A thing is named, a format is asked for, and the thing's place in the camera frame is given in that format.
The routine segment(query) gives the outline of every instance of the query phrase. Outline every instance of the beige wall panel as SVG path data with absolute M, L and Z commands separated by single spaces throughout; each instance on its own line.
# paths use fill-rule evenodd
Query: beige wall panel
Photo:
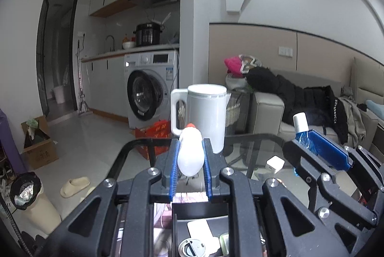
M 293 57 L 278 55 L 279 46 L 293 49 Z M 241 53 L 260 59 L 276 70 L 296 70 L 296 32 L 243 24 L 210 24 L 208 83 L 225 84 L 225 58 Z
M 297 33 L 297 72 L 310 74 L 349 85 L 353 57 L 371 61 L 372 66 L 379 67 L 373 59 L 349 47 L 335 42 Z

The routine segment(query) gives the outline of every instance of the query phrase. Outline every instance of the light blue pillow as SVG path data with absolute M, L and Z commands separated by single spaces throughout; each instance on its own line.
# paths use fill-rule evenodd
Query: light blue pillow
M 367 100 L 365 102 L 367 105 L 367 108 L 371 110 L 373 113 L 375 113 L 379 118 L 384 120 L 384 105 L 382 104 L 377 104 L 373 102 L 372 100 Z

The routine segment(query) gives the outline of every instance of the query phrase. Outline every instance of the cardboard box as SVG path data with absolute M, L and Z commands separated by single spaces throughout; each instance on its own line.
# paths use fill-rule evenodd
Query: cardboard box
M 49 137 L 48 123 L 45 116 L 36 117 L 39 126 L 35 134 L 42 138 L 42 141 L 32 144 L 29 134 L 27 133 L 28 126 L 26 122 L 22 123 L 22 129 L 25 135 L 24 150 L 29 165 L 33 169 L 38 169 L 58 159 L 53 140 Z
M 170 138 L 172 136 L 170 132 L 170 121 L 162 120 L 154 123 L 153 125 L 134 130 L 135 138 Z M 137 146 L 137 151 L 145 158 L 149 159 L 148 148 L 146 146 Z M 167 146 L 156 146 L 156 156 L 169 150 Z

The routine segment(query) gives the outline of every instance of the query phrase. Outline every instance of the pink fabric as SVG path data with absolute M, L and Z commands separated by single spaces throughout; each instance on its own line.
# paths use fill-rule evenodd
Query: pink fabric
M 231 57 L 224 59 L 224 63 L 233 75 L 243 77 L 243 74 L 240 72 L 241 60 L 239 57 Z

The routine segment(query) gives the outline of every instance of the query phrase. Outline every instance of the washing machine door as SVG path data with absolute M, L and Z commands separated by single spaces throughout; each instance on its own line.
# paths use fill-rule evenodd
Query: washing machine door
M 133 113 L 142 121 L 150 120 L 163 102 L 162 85 L 156 77 L 141 70 L 129 75 L 127 95 Z

